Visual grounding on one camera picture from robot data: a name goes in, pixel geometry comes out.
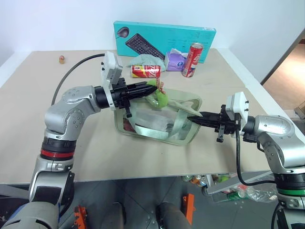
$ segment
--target green toy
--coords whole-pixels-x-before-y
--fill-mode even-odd
[[[146,84],[151,86],[157,86],[157,81],[156,79],[153,79],[148,81]],[[161,92],[161,90],[162,88],[158,88],[154,93],[145,97],[148,102],[154,107],[162,108],[167,106],[168,104],[168,96],[165,92]]]

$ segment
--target wooden floor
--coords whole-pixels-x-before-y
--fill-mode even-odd
[[[263,85],[283,110],[305,101],[305,44],[298,44]]]

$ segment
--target keyboard image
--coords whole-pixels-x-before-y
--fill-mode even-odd
[[[165,59],[165,56],[159,50],[153,47],[138,33],[126,41],[125,44],[138,54],[150,54],[159,57],[161,60]]]

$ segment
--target floor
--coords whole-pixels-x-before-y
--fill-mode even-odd
[[[157,229],[155,207],[164,201],[181,206],[186,193],[195,195],[193,229],[270,228],[277,204],[247,199],[215,204],[210,197],[202,195],[201,188],[183,182],[180,177],[157,177],[76,183],[71,206],[87,208],[91,229],[100,228],[107,208],[113,202],[121,202],[126,208],[125,229]],[[73,221],[70,208],[60,220],[60,229],[71,228]]]
[[[305,44],[298,44],[263,87],[283,110],[305,101]]]

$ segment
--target coca-cola can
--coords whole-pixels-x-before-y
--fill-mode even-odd
[[[132,65],[133,78],[159,78],[161,66],[159,65]]]
[[[203,51],[202,44],[193,43],[191,45],[189,54],[187,55],[187,59],[182,71],[182,75],[184,75],[185,77],[192,77],[194,75],[202,51]]]

